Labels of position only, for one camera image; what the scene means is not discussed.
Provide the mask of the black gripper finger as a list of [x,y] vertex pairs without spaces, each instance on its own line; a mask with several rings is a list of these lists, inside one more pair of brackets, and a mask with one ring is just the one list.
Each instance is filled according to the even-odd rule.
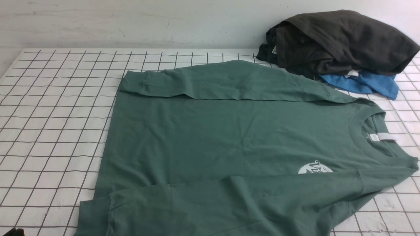
[[3,236],[25,236],[24,230],[22,228],[12,228],[6,232]]

